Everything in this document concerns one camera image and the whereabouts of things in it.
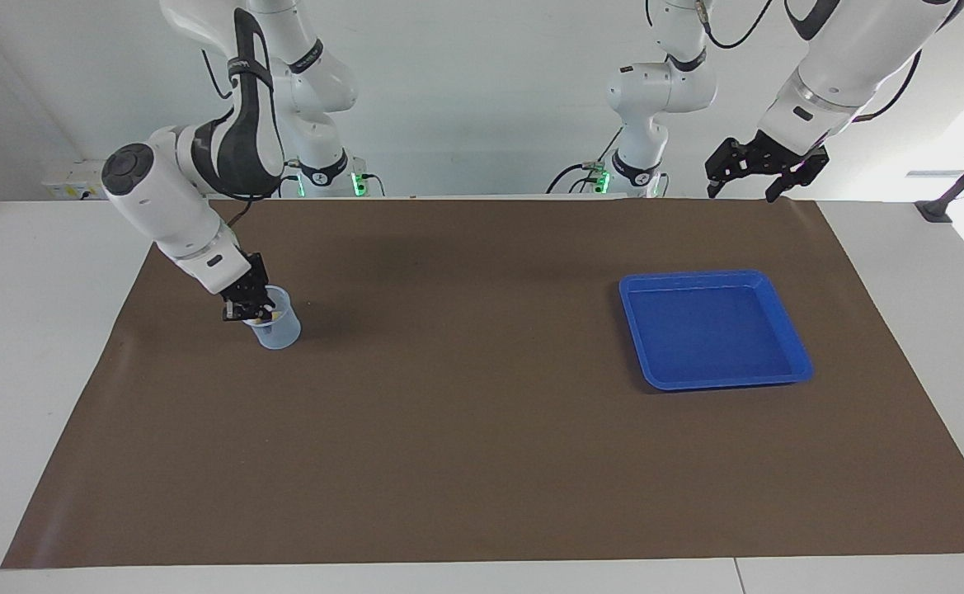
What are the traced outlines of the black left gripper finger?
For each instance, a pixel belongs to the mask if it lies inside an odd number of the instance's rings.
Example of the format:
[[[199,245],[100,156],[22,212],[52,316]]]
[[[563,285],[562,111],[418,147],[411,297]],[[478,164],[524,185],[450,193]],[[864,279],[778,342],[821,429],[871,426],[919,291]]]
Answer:
[[[715,199],[731,181],[750,175],[749,149],[748,145],[742,146],[734,138],[724,139],[716,147],[704,163],[708,199]]]
[[[829,161],[827,147],[821,145],[811,150],[798,165],[784,166],[767,189],[767,201],[774,203],[786,191],[798,186],[809,186],[829,164]]]

